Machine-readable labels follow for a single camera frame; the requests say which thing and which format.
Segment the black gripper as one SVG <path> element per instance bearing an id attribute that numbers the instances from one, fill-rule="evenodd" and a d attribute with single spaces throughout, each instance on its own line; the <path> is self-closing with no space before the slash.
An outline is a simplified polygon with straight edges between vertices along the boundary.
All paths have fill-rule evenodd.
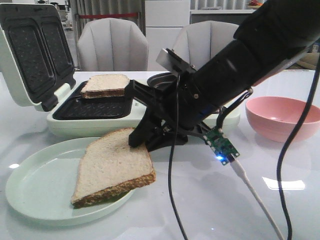
<path id="1" fill-rule="evenodd" d="M 168 106 L 163 109 L 165 113 L 157 117 L 155 112 L 147 107 L 145 113 L 128 137 L 128 144 L 136 148 L 145 143 L 148 151 L 152 152 L 169 146 L 183 146 L 188 142 L 188 136 L 203 138 L 210 131 L 210 127 L 200 122 L 191 129 L 184 129 L 179 126 L 181 119 L 179 114 L 183 105 L 179 103 L 179 94 L 176 92 L 176 80 L 164 90 L 142 84 L 136 80 L 130 80 L 124 88 L 126 99 L 135 99 L 143 105 L 155 105 L 163 100 L 168 101 Z"/>

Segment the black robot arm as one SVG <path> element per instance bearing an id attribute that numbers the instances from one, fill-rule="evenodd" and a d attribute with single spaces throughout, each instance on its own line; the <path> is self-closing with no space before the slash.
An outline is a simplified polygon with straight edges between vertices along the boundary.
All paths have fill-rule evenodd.
<path id="1" fill-rule="evenodd" d="M 203 137 L 204 119 L 233 98 L 295 63 L 320 37 L 317 0 L 268 0 L 249 15 L 233 40 L 200 69 L 163 49 L 157 62 L 176 79 L 164 90 L 131 80 L 125 96 L 146 106 L 128 137 L 153 151 Z"/>

